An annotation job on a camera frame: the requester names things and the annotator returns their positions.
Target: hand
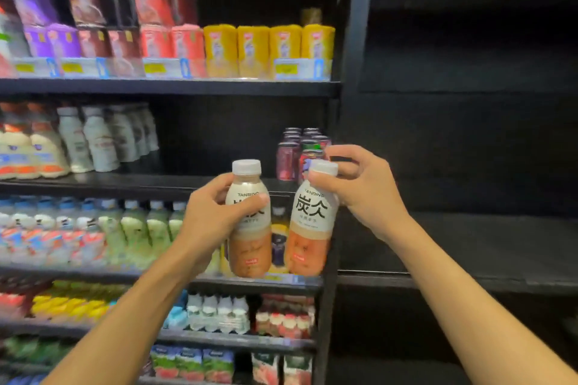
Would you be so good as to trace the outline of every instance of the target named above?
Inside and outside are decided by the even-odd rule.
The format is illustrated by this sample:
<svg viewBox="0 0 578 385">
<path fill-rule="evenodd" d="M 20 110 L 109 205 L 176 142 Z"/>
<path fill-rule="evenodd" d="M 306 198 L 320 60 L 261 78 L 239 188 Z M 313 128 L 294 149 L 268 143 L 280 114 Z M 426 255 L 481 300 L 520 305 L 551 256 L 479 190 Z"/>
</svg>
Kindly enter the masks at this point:
<svg viewBox="0 0 578 385">
<path fill-rule="evenodd" d="M 309 182 L 336 193 L 359 222 L 391 245 L 390 240 L 397 236 L 410 216 L 395 185 L 390 165 L 357 145 L 328 146 L 325 155 L 347 157 L 353 162 L 337 162 L 338 177 L 310 171 Z"/>
<path fill-rule="evenodd" d="M 253 195 L 233 205 L 222 205 L 227 190 L 233 183 L 233 174 L 222 174 L 197 189 L 188 200 L 183 226 L 175 245 L 190 253 L 191 262 L 204 271 L 211 254 L 231 234 L 244 216 L 254 214 L 269 202 L 266 194 Z"/>
</svg>

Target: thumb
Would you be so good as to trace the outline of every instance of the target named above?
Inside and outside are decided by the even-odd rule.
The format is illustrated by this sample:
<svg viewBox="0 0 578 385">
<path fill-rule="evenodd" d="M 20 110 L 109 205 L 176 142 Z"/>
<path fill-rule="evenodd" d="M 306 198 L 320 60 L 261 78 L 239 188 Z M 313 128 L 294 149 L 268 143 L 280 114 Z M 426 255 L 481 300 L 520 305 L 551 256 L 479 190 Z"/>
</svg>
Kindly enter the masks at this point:
<svg viewBox="0 0 578 385">
<path fill-rule="evenodd" d="M 309 182 L 315 187 L 319 187 L 327 192 L 336 193 L 341 200 L 344 196 L 343 192 L 345 190 L 345 185 L 347 180 L 342 178 L 332 177 L 329 174 L 323 174 L 322 172 L 309 171 L 308 175 Z"/>
<path fill-rule="evenodd" d="M 230 217 L 235 221 L 240 221 L 244 216 L 255 214 L 269 202 L 269 195 L 266 193 L 258 193 L 249 198 L 245 198 L 237 204 L 227 206 Z"/>
</svg>

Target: forearm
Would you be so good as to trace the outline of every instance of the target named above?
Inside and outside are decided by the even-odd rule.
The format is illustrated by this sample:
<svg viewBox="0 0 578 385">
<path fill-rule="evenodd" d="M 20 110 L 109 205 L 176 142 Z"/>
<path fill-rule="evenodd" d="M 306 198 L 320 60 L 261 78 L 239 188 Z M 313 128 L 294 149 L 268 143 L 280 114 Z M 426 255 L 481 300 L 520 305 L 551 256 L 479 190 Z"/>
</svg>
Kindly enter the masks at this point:
<svg viewBox="0 0 578 385">
<path fill-rule="evenodd" d="M 134 384 L 168 312 L 196 275 L 185 259 L 169 248 L 43 383 Z"/>
<path fill-rule="evenodd" d="M 413 219 L 390 240 L 476 385 L 575 385 L 578 375 Z"/>
</svg>

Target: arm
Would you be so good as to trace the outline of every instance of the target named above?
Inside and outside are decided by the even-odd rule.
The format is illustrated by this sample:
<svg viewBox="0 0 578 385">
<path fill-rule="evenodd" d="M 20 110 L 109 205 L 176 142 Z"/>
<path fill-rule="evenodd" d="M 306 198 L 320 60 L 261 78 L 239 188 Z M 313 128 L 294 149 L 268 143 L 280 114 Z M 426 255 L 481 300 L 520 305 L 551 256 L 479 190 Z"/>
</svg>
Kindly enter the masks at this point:
<svg viewBox="0 0 578 385">
<path fill-rule="evenodd" d="M 493 299 L 411 218 L 387 162 L 358 146 L 331 146 L 349 157 L 341 177 L 309 173 L 387 243 L 412 274 L 476 385 L 578 385 L 578 374 Z"/>
<path fill-rule="evenodd" d="M 134 384 L 163 322 L 183 288 L 204 271 L 210 256 L 243 216 L 263 208 L 255 195 L 219 205 L 232 174 L 192 193 L 183 227 L 170 248 L 123 295 L 43 381 L 44 385 Z"/>
</svg>

